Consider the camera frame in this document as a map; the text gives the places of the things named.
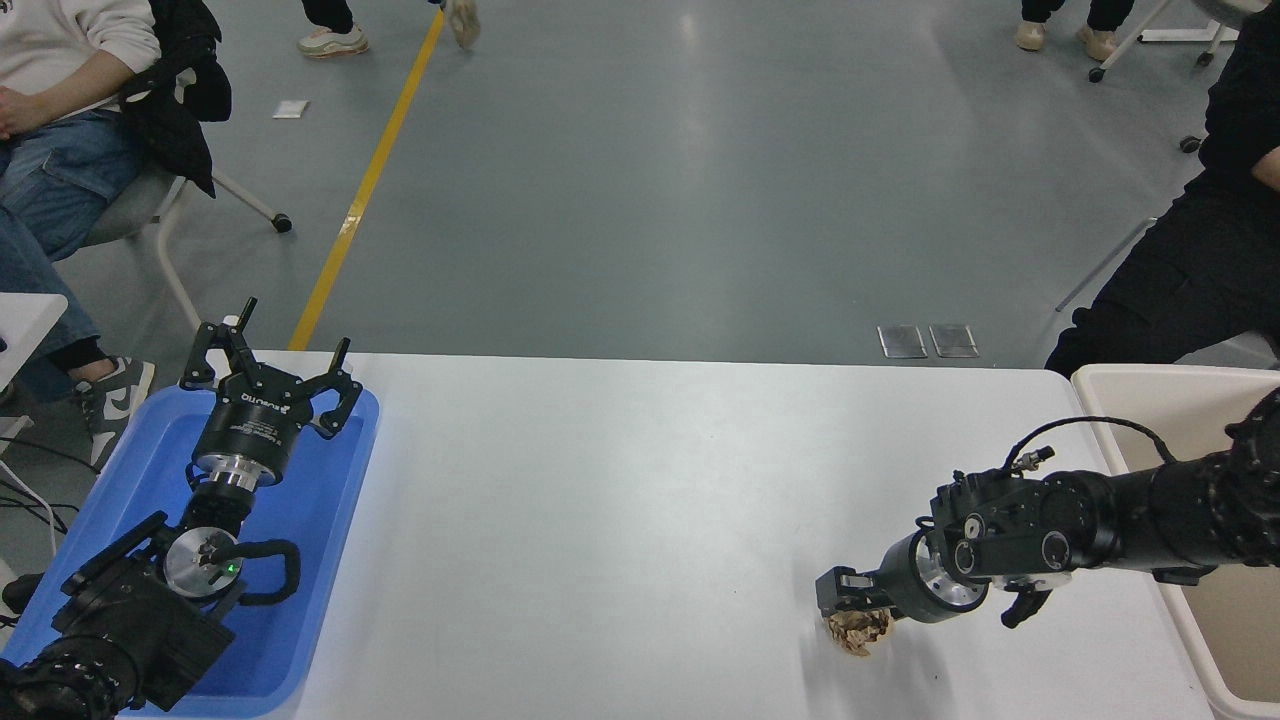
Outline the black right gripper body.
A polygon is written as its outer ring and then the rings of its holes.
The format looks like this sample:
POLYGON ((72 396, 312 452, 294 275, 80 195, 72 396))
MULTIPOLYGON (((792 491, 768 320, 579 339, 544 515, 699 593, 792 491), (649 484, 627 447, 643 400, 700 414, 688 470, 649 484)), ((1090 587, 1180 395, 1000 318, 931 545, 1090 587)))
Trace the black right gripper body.
POLYGON ((911 620, 941 623, 963 614, 963 583, 947 573, 925 532, 901 539, 886 552, 878 584, 911 620))

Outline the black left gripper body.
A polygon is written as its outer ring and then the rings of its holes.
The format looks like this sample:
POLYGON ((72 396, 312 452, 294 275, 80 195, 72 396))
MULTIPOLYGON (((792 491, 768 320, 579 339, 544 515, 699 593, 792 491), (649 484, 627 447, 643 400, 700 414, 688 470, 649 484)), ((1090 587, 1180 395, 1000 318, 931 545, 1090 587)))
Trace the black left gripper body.
POLYGON ((314 415, 302 383, 297 375, 223 378, 192 461, 211 471, 219 457, 242 457, 265 471, 284 471, 302 425, 314 415))

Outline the person's hand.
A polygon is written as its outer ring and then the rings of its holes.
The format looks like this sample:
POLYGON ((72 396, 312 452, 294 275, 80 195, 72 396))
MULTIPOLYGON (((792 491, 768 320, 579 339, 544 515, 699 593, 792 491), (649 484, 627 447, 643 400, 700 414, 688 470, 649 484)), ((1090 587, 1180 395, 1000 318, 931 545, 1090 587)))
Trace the person's hand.
POLYGON ((40 94, 22 94, 6 86, 1 87, 0 111, 1 141, 37 129, 58 117, 40 94))

